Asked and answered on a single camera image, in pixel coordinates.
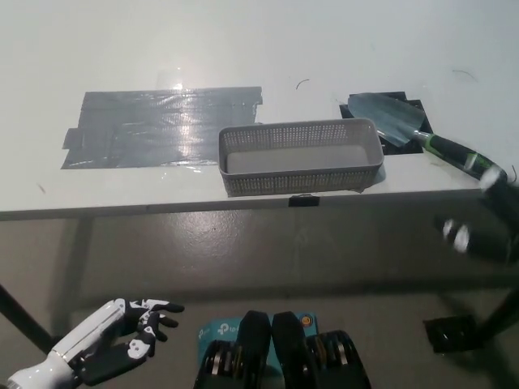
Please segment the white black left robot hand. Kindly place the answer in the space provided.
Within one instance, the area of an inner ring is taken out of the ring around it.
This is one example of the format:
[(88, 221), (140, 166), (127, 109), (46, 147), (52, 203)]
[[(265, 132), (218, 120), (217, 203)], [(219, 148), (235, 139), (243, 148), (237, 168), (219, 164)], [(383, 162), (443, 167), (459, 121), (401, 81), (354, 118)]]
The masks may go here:
[(63, 337), (53, 351), (81, 383), (93, 387), (153, 357), (156, 343), (168, 340), (161, 327), (178, 326), (166, 313), (183, 311), (183, 306), (166, 300), (110, 300)]

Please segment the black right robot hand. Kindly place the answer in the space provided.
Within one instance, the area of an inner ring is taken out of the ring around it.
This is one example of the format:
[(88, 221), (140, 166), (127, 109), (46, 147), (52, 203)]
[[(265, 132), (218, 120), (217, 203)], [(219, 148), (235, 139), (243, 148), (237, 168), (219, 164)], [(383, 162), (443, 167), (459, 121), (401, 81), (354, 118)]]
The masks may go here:
[(453, 218), (436, 216), (434, 228), (456, 252), (489, 262), (518, 262), (518, 189), (508, 183), (502, 168), (493, 165), (479, 180), (483, 203), (504, 223), (507, 233), (499, 235), (469, 226)]

